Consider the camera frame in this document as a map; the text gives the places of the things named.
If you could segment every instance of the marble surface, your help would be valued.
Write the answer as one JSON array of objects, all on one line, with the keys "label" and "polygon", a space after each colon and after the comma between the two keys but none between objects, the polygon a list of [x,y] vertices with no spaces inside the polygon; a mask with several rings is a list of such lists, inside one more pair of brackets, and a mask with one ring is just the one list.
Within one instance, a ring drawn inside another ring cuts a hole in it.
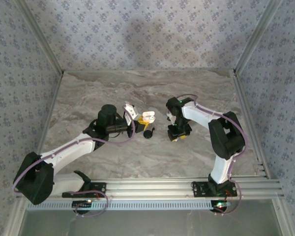
[{"label": "marble surface", "polygon": [[[125,101],[139,112],[155,111],[155,131],[151,139],[135,135],[127,145],[105,144],[60,173],[80,170],[90,178],[124,177],[207,177],[215,153],[209,131],[191,122],[191,135],[178,142],[167,136],[166,102],[184,93],[199,96],[210,109],[235,112],[244,130],[239,104],[227,71],[102,71],[65,73],[61,82],[43,151],[54,149],[78,136],[105,104],[113,104],[120,114]],[[126,140],[124,133],[113,142]],[[252,149],[234,166],[233,175],[253,175],[257,159]]]}]

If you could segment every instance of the blue floral wallpaper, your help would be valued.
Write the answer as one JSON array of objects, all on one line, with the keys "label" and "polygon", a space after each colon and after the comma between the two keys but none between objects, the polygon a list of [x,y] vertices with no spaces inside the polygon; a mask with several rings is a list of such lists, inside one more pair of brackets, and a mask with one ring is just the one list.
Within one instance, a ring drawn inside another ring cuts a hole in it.
[{"label": "blue floral wallpaper", "polygon": [[295,0],[284,0],[240,75],[295,221]]},{"label": "blue floral wallpaper", "polygon": [[14,1],[0,0],[0,235],[12,180],[37,149],[58,79]]},{"label": "blue floral wallpaper", "polygon": [[26,0],[63,70],[234,68],[268,0]]}]

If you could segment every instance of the patterned wallpaper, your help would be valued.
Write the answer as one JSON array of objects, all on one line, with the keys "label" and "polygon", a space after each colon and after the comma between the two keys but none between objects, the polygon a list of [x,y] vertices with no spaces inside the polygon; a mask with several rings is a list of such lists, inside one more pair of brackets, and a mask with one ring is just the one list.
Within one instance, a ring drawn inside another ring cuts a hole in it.
[{"label": "patterned wallpaper", "polygon": [[240,77],[295,221],[295,0],[283,1]]},{"label": "patterned wallpaper", "polygon": [[234,68],[268,0],[26,0],[63,70]]},{"label": "patterned wallpaper", "polygon": [[12,180],[37,148],[58,78],[14,2],[0,0],[0,235]]}]

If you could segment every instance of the gray marble tabletop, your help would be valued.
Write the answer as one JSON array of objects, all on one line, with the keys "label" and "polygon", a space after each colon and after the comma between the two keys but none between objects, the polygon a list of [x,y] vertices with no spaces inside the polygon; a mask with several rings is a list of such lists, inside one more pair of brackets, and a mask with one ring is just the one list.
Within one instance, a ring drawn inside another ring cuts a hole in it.
[{"label": "gray marble tabletop", "polygon": [[[97,118],[105,104],[113,104],[120,114],[125,101],[139,112],[155,111],[153,137],[135,135],[127,145],[105,144],[73,161],[61,170],[80,170],[92,179],[125,177],[207,177],[215,153],[208,130],[191,123],[191,135],[178,142],[167,136],[166,102],[184,93],[199,96],[198,102],[210,109],[237,114],[244,120],[228,71],[101,71],[65,73],[59,88],[43,151],[54,149],[78,136]],[[113,142],[126,140],[124,133]],[[233,175],[253,175],[257,159],[251,148],[235,164]]]}]

